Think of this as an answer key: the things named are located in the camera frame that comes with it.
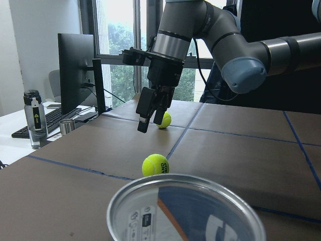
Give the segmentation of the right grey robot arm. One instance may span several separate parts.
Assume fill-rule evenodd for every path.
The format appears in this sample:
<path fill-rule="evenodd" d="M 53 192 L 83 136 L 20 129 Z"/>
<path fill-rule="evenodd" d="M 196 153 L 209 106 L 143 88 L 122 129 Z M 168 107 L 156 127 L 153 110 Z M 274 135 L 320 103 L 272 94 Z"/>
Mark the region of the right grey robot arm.
<path fill-rule="evenodd" d="M 167 1 L 150 51 L 150 88 L 143 88 L 137 105 L 138 130 L 150 121 L 161 124 L 178 85 L 192 39 L 206 43 L 223 79 L 237 94 L 258 88 L 269 75 L 320 66 L 320 33 L 249 43 L 236 18 L 206 1 Z"/>

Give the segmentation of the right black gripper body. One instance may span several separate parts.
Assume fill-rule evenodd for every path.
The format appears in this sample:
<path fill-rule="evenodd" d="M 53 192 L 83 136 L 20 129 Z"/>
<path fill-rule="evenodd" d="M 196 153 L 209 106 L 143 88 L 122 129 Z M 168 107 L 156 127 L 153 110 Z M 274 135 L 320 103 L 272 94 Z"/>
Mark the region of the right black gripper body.
<path fill-rule="evenodd" d="M 149 87 L 165 92 L 167 99 L 172 100 L 174 90 L 178 86 L 184 63 L 169 59 L 152 59 L 148 68 Z"/>

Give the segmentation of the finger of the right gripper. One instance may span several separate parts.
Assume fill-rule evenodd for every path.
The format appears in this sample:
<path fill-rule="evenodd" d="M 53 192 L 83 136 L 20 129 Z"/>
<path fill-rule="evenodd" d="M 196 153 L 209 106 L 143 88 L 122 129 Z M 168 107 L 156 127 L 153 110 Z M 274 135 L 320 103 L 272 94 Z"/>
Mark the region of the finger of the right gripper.
<path fill-rule="evenodd" d="M 157 125 L 161 125 L 163 121 L 164 114 L 166 110 L 171 106 L 170 102 L 166 101 L 155 101 L 155 116 L 153 119 L 153 123 Z"/>
<path fill-rule="evenodd" d="M 151 88 L 144 87 L 140 93 L 140 98 L 136 108 L 136 113 L 139 115 L 137 128 L 139 132 L 147 132 L 150 118 L 154 112 L 153 104 L 155 97 L 155 90 Z"/>

